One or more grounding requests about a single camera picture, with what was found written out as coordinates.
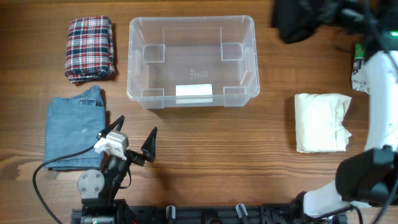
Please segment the clear plastic storage bin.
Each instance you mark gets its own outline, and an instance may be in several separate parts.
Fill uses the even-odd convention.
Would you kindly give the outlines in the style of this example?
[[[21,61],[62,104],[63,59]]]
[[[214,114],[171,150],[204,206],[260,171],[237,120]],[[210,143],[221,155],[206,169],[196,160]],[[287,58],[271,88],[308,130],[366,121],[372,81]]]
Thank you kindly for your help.
[[[260,89],[252,17],[130,22],[126,93],[143,108],[241,107]]]

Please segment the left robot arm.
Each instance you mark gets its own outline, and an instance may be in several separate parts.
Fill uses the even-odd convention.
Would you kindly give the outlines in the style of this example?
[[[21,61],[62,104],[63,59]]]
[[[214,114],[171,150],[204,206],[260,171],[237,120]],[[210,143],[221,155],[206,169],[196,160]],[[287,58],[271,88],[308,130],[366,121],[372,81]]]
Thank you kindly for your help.
[[[152,129],[138,153],[128,149],[128,136],[121,132],[123,122],[124,116],[120,116],[98,133],[98,142],[93,149],[97,153],[106,153],[108,158],[100,170],[86,170],[79,177],[77,187],[81,194],[82,208],[72,212],[72,223],[139,222],[127,202],[124,199],[115,199],[115,196],[123,188],[125,176],[131,176],[131,164],[143,166],[146,161],[155,161],[157,128]]]

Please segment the black garment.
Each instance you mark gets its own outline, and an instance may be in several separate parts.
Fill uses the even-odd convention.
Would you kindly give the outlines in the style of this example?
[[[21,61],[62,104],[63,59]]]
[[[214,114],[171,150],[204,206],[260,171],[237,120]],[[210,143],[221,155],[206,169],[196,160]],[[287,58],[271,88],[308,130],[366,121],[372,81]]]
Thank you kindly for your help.
[[[316,0],[275,0],[271,27],[277,28],[286,44],[311,37],[333,15],[331,4]]]

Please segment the blue denim jeans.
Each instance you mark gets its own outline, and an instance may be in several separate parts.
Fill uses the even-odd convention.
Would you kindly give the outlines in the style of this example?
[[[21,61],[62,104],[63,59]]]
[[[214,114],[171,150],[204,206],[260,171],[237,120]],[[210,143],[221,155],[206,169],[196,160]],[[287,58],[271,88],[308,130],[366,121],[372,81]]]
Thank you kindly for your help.
[[[53,98],[47,110],[44,162],[96,144],[105,121],[105,106],[97,85],[77,96]]]

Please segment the cream cloth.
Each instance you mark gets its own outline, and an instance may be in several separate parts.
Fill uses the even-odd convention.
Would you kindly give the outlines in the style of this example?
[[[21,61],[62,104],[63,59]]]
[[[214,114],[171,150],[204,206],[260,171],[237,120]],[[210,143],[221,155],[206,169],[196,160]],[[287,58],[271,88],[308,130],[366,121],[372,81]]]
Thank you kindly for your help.
[[[351,133],[343,120],[350,103],[351,97],[337,93],[295,95],[297,152],[345,152]]]

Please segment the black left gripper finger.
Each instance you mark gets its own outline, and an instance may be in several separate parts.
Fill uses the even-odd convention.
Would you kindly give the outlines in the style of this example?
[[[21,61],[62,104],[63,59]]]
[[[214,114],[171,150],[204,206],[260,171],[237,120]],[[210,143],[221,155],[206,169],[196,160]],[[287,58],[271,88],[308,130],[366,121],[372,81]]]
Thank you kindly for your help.
[[[142,157],[148,162],[155,161],[156,136],[157,127],[154,127],[141,147]]]
[[[111,123],[107,128],[101,130],[98,135],[97,139],[105,138],[112,130],[120,131],[122,129],[125,117],[121,115],[116,121]]]

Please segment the white printed t-shirt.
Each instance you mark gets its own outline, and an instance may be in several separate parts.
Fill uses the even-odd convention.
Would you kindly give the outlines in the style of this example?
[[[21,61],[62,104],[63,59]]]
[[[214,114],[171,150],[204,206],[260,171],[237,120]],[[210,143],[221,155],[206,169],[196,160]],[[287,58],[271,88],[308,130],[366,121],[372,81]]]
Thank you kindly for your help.
[[[366,75],[365,49],[361,44],[355,45],[351,86],[353,90],[369,94],[368,76]]]

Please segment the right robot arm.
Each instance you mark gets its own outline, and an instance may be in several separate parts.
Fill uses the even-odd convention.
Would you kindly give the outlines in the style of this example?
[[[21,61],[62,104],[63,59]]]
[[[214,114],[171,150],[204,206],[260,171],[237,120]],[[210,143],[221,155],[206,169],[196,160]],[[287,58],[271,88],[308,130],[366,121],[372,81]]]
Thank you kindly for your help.
[[[397,205],[397,1],[281,1],[275,7],[279,24],[290,29],[288,43],[305,40],[321,25],[341,26],[364,36],[365,62],[373,93],[369,97],[369,132],[364,152],[340,163],[334,187],[337,202],[318,215],[305,206],[308,192],[291,205],[291,219],[317,222],[359,207],[363,202],[381,210]]]

